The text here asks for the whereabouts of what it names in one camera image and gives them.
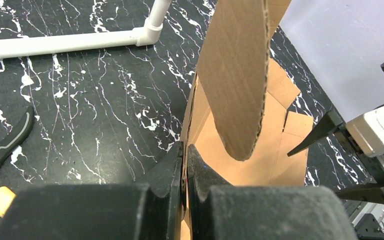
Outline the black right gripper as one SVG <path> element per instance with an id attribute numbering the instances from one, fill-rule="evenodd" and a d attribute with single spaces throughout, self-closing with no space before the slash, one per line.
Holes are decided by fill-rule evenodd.
<path id="1" fill-rule="evenodd" d="M 376 157 L 366 156 L 348 131 L 344 127 L 340 127 L 343 123 L 344 121 L 335 110 L 328 111 L 304 140 L 287 153 L 287 156 L 291 157 L 300 153 L 312 144 L 333 134 L 344 150 L 358 157 L 369 174 L 368 180 L 364 183 L 336 191 L 337 197 L 342 200 L 384 205 L 384 154 Z"/>

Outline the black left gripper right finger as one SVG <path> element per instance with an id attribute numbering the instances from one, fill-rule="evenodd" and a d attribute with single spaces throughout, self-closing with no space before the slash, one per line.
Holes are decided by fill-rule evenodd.
<path id="1" fill-rule="evenodd" d="M 187 148 L 193 240 L 355 240 L 342 202 L 326 187 L 234 186 Z"/>

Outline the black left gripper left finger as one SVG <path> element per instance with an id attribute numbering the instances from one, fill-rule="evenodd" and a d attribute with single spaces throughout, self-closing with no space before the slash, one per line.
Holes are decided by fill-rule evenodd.
<path id="1" fill-rule="evenodd" d="M 20 192 L 0 240 L 178 240 L 183 144 L 126 184 L 46 185 Z"/>

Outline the brown cardboard box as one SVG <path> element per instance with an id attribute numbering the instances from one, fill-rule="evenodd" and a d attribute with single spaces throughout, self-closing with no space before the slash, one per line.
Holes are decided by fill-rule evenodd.
<path id="1" fill-rule="evenodd" d="M 304 187 L 308 153 L 287 152 L 310 132 L 313 118 L 289 111 L 300 90 L 270 57 L 270 41 L 289 5 L 288 0 L 216 3 L 181 131 L 190 237 L 190 145 L 233 186 Z"/>

